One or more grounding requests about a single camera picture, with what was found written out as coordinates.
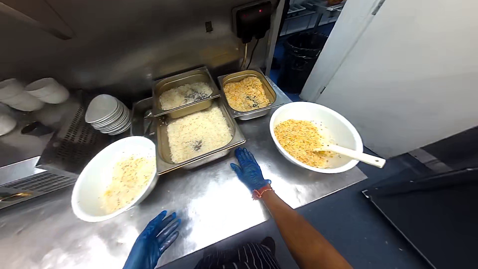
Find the black cable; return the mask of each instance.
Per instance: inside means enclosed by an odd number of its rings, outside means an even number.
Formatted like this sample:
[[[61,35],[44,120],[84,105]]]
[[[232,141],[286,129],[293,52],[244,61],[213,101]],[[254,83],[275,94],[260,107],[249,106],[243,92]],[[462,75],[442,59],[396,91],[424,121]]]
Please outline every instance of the black cable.
[[[249,64],[247,64],[246,69],[249,69],[249,66],[252,63],[252,57],[254,56],[254,51],[256,50],[257,44],[259,44],[259,40],[260,39],[256,41],[256,44],[254,45],[254,48],[252,49],[252,52],[250,53],[250,60],[249,60]]]

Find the gloved hand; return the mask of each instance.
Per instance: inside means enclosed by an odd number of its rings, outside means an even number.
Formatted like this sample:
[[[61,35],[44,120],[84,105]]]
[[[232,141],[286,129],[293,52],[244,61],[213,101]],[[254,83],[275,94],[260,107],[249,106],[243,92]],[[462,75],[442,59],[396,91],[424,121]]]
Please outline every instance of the gloved hand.
[[[161,254],[179,235],[179,232],[175,232],[175,230],[181,223],[181,219],[176,220],[162,233],[159,233],[176,218],[176,212],[163,220],[165,216],[166,210],[148,223],[134,242],[123,269],[154,269],[156,267]]]
[[[238,178],[244,183],[250,191],[260,190],[271,181],[264,179],[262,176],[261,168],[251,152],[246,148],[236,148],[234,151],[236,158],[239,161],[239,165],[231,163],[231,167],[236,172]]]

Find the red string bracelet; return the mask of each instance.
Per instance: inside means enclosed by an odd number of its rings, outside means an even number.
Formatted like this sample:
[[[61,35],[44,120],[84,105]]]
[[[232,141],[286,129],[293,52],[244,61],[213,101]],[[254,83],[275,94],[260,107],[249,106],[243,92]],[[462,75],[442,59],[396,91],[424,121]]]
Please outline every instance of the red string bracelet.
[[[259,200],[260,198],[262,198],[262,195],[266,191],[274,191],[274,190],[270,186],[264,186],[264,187],[260,188],[259,190],[253,190],[252,191],[252,198],[254,200]]]

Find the black and white striped apron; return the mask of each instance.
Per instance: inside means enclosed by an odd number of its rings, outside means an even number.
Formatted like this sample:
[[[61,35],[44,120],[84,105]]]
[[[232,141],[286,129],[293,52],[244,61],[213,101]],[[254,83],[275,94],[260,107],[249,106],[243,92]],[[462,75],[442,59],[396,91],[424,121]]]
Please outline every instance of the black and white striped apron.
[[[247,243],[235,249],[218,250],[202,258],[195,269],[280,269],[268,247]]]

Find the metal backsplash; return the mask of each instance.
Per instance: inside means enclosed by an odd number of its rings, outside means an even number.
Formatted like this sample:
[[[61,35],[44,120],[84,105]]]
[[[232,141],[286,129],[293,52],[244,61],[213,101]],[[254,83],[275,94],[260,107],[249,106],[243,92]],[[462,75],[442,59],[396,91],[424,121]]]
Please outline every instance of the metal backsplash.
[[[231,10],[251,1],[15,2],[22,12],[30,4],[46,2],[59,19],[45,21],[51,16],[45,16],[43,9],[26,10],[40,25],[33,27],[35,23],[26,23],[0,10],[0,78],[32,81],[54,77],[69,88],[103,88],[129,96],[150,89],[152,78],[179,70],[205,65],[213,75],[224,75],[238,69],[243,44],[232,32]],[[272,4],[277,7],[278,0],[272,0]],[[272,27],[278,27],[275,21]],[[212,23],[213,31],[206,32],[206,22]],[[45,27],[54,28],[53,23],[71,29],[72,38],[62,40],[44,31]],[[261,40],[254,65],[265,65],[270,40],[269,34]],[[220,67],[226,68],[217,72]]]

